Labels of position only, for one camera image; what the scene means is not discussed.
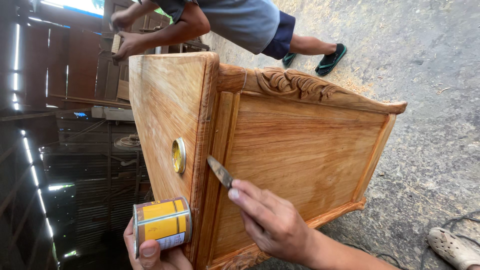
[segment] open paint can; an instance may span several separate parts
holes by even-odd
[[[160,250],[171,248],[192,239],[192,215],[185,197],[133,205],[133,234],[135,258],[140,245],[156,240]]]

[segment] foot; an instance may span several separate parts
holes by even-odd
[[[282,59],[282,64],[285,68],[288,68],[290,64],[292,63],[293,59],[297,56],[296,53],[289,52],[287,55],[285,55]]]
[[[320,76],[329,74],[346,52],[347,47],[341,43],[337,43],[335,52],[324,55],[323,59],[315,68],[315,72],[317,72],[317,74]]]
[[[431,229],[427,239],[432,249],[458,270],[467,270],[480,265],[480,254],[445,229]]]

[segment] gray t-shirt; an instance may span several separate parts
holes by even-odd
[[[186,2],[152,0],[176,23]],[[238,46],[261,53],[272,41],[280,12],[271,0],[197,0],[210,22],[210,29]]]

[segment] blue shorts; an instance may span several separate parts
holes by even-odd
[[[293,28],[295,28],[295,17],[280,11],[280,22],[275,36],[262,53],[277,60],[282,59],[290,51]]]

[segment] wooden frame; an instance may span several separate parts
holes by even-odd
[[[364,208],[363,193],[407,105],[295,70],[219,64],[211,52],[134,56],[130,63],[132,110],[152,188],[156,199],[190,198],[193,237],[184,252],[195,269],[244,269],[268,258],[245,237],[238,210],[208,169],[208,154],[234,176],[284,192],[316,228]],[[166,141],[175,136],[193,153],[184,175],[172,174],[167,162]],[[297,159],[304,169],[289,163]],[[286,193],[292,185],[299,188]]]

